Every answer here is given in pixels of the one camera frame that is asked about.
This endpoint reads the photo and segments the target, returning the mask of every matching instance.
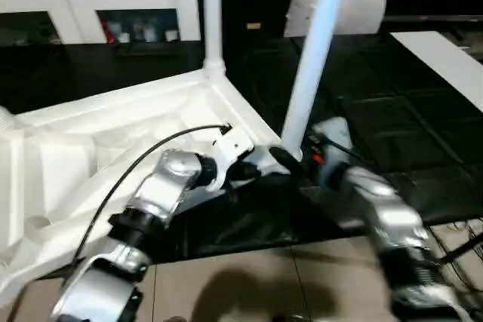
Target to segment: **red object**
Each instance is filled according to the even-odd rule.
[[[312,155],[312,158],[315,160],[315,162],[319,165],[322,165],[324,163],[324,159],[322,158],[322,156],[320,156],[319,154],[313,154]]]
[[[106,36],[106,43],[107,44],[115,43],[115,36],[112,34],[112,32],[107,27],[106,22],[100,22],[100,24],[102,25],[104,35]]]

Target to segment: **beige floor tile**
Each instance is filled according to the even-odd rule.
[[[294,247],[314,320],[394,321],[389,294],[366,238]]]
[[[270,321],[304,313],[290,249],[263,250],[158,265],[154,321]]]
[[[59,298],[61,279],[38,281],[31,284],[21,300],[20,307],[13,322],[44,322],[48,320],[55,302]],[[137,313],[137,322],[152,321],[152,305],[154,302],[155,267],[151,267],[139,285],[144,293],[143,302]],[[0,321],[6,321],[9,310],[0,312]]]
[[[8,319],[8,316],[10,316],[11,312],[11,305],[7,305],[4,308],[0,308],[0,322],[6,322]]]
[[[483,223],[479,220],[472,220],[469,222],[475,232],[481,233],[483,230]],[[459,222],[456,225],[439,225],[432,228],[433,231],[442,239],[449,250],[453,250],[468,241],[468,229],[464,222]],[[444,255],[437,243],[433,243],[432,249],[437,256]],[[476,288],[483,289],[483,264],[474,251],[469,251],[457,259],[457,264],[462,268],[464,274],[473,282]],[[457,289],[466,290],[466,287],[454,273],[450,265],[443,268],[445,276]]]
[[[62,279],[37,281],[30,284],[16,313],[14,322],[44,322],[59,297]]]
[[[152,322],[152,306],[154,304],[154,285],[156,279],[156,267],[149,268],[143,282],[138,286],[143,292],[143,301],[137,310],[136,322]]]

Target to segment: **white cabinet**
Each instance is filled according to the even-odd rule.
[[[0,0],[0,45],[9,26],[23,30],[34,18],[64,44],[120,41],[121,33],[123,41],[200,39],[198,0]]]
[[[146,10],[151,17],[163,17],[155,10],[171,10],[174,15],[174,31],[179,32],[181,41],[200,39],[198,24],[198,0],[69,0],[70,7],[77,19],[84,43],[105,43],[106,35],[100,22],[100,14],[105,11]]]
[[[67,0],[0,0],[0,27],[2,27],[2,14],[19,14],[19,17],[32,18],[36,13],[48,15],[47,18],[50,18],[62,43],[83,42]]]

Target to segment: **white pole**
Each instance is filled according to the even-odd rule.
[[[303,46],[281,133],[282,145],[298,159],[301,157],[300,145],[331,45],[339,6],[340,0],[317,0],[317,8],[312,15],[309,34]]]
[[[221,0],[204,0],[205,10],[205,63],[203,67],[212,72],[225,72],[222,55]]]

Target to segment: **black cable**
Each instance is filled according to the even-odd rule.
[[[163,139],[163,140],[155,143],[153,146],[151,146],[149,149],[147,149],[139,158],[137,158],[136,161],[133,162],[131,164],[131,166],[128,167],[128,169],[122,174],[122,176],[118,179],[118,181],[116,181],[116,183],[114,184],[114,186],[109,190],[109,192],[107,193],[106,197],[104,198],[104,200],[100,203],[99,207],[97,208],[96,213],[92,217],[91,223],[89,224],[87,230],[84,233],[84,237],[82,237],[81,243],[77,247],[77,250],[76,250],[76,252],[74,254],[74,257],[72,258],[72,262],[71,262],[71,265],[70,265],[70,268],[69,268],[69,273],[67,273],[66,279],[64,280],[64,283],[67,281],[67,278],[70,275],[72,275],[75,267],[77,266],[79,257],[80,257],[80,255],[82,253],[82,250],[84,249],[84,245],[86,244],[86,242],[87,242],[87,240],[89,238],[89,235],[91,234],[92,229],[93,229],[96,221],[99,219],[99,216],[102,213],[104,207],[107,205],[107,202],[112,197],[112,195],[117,190],[117,188],[121,185],[121,183],[126,179],[126,177],[128,177],[128,175],[132,172],[132,170],[134,170],[134,168],[142,160],[144,160],[144,158],[146,158],[147,155],[149,155],[151,152],[155,151],[160,146],[163,146],[165,143],[168,143],[169,141],[171,141],[173,139],[176,139],[179,136],[186,135],[187,133],[191,133],[191,132],[195,132],[195,131],[199,131],[199,130],[207,130],[207,129],[210,129],[210,128],[220,128],[220,129],[223,129],[225,127],[229,127],[229,126],[227,126],[225,124],[208,124],[208,125],[205,125],[205,126],[198,126],[198,127],[188,128],[186,130],[182,130],[180,132],[176,132],[176,133],[172,134],[171,136],[166,137],[165,139]]]
[[[317,134],[316,137],[320,140],[320,142],[322,144],[328,143],[329,145],[335,147],[336,149],[339,149],[340,151],[345,152],[346,154],[348,154],[348,155],[352,156],[353,158],[359,160],[364,166],[367,166],[367,167],[373,167],[374,166],[374,163],[370,162],[368,159],[363,158],[362,156],[355,153],[354,151],[349,150],[348,148],[340,145],[339,143],[332,141],[327,136],[322,135],[322,134]]]
[[[432,237],[435,239],[436,243],[438,243],[439,247],[445,252],[445,254],[448,254],[449,250],[446,247],[446,245],[442,242],[441,238],[432,230],[431,227],[427,228],[429,232],[431,233]],[[449,265],[452,267],[454,274],[460,279],[461,283],[464,284],[464,286],[468,289],[469,292],[471,293],[483,293],[483,290],[480,290],[478,288],[475,288],[472,286],[471,282],[469,282],[466,278],[463,278],[461,273],[457,270],[457,267],[454,265],[453,262],[450,262]]]
[[[466,223],[466,230],[468,231],[469,241],[471,241],[473,238],[476,238],[476,232],[469,223]],[[476,246],[473,251],[475,252],[476,256],[483,262],[483,244]]]

